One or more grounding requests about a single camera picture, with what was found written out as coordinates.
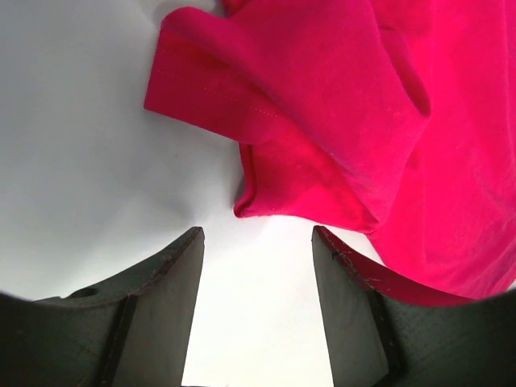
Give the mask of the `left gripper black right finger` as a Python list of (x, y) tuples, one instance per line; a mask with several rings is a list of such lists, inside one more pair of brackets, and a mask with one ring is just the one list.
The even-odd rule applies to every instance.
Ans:
[(432, 289), (320, 226), (312, 251), (334, 385), (514, 385), (514, 291), (474, 301)]

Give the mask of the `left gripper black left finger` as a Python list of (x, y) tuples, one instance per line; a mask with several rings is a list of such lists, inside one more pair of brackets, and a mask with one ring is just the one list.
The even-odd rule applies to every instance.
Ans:
[(4, 386), (178, 386), (205, 250), (192, 227), (65, 298), (1, 296)]

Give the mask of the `red t shirt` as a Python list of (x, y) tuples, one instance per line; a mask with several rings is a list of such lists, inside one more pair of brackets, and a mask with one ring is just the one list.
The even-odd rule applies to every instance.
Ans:
[(144, 106), (239, 145), (240, 218), (365, 234), (466, 298), (515, 279), (512, 1), (225, 1), (160, 25)]

